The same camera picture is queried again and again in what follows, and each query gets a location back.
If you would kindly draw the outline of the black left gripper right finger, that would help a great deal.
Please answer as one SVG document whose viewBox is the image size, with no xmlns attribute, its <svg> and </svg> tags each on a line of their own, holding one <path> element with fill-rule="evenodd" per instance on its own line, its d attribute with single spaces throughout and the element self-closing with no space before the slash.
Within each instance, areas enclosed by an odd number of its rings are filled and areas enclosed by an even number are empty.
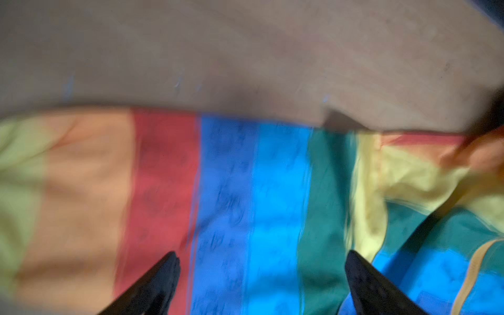
<svg viewBox="0 0 504 315">
<path fill-rule="evenodd" d="M 403 294 L 357 251 L 348 252 L 345 272 L 357 314 L 416 314 L 426 312 Z"/>
</svg>

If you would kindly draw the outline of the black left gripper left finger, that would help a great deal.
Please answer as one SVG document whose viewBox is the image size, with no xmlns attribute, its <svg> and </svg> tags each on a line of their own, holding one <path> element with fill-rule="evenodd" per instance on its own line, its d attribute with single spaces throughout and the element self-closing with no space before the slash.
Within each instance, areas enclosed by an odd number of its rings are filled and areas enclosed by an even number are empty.
<svg viewBox="0 0 504 315">
<path fill-rule="evenodd" d="M 167 314 L 180 274 L 180 258 L 171 251 L 99 314 Z"/>
</svg>

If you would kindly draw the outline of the rainbow striped zip jacket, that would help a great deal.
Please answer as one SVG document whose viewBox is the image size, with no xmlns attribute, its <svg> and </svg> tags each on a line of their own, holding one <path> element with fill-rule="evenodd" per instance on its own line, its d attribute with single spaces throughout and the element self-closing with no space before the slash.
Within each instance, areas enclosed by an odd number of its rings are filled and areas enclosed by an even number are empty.
<svg viewBox="0 0 504 315">
<path fill-rule="evenodd" d="M 503 129 L 164 112 L 1 122 L 1 296 L 94 313 L 166 253 L 171 314 L 354 314 L 357 251 L 429 314 L 503 313 Z"/>
</svg>

